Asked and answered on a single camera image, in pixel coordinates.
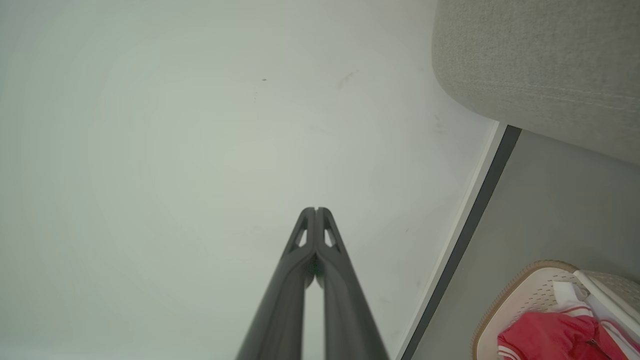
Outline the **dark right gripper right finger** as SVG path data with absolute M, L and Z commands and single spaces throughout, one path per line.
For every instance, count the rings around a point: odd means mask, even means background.
M 325 358 L 388 360 L 331 211 L 317 209 L 317 279 L 324 291 Z

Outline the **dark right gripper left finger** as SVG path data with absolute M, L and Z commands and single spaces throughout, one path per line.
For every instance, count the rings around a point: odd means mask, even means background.
M 314 279 L 316 209 L 304 208 L 286 242 L 236 358 L 300 360 L 307 287 Z

